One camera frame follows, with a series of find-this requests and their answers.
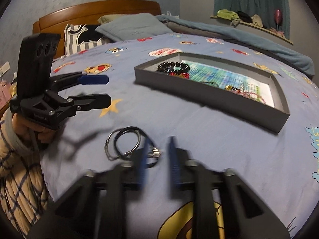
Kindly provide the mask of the plaid sleeve left forearm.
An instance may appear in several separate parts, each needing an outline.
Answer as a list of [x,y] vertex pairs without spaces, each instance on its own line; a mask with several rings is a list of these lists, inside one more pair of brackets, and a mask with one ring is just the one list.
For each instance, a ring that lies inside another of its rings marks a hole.
[[12,113],[1,117],[1,209],[24,238],[50,200],[39,153],[27,147],[12,127]]

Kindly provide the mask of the left hand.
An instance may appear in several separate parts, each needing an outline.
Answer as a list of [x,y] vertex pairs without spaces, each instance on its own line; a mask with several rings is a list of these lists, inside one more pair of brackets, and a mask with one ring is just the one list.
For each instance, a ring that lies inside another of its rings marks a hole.
[[14,113],[12,117],[12,128],[25,145],[31,144],[31,131],[37,133],[37,140],[43,144],[52,142],[56,134],[56,132],[51,129],[25,119],[24,116],[19,113]]

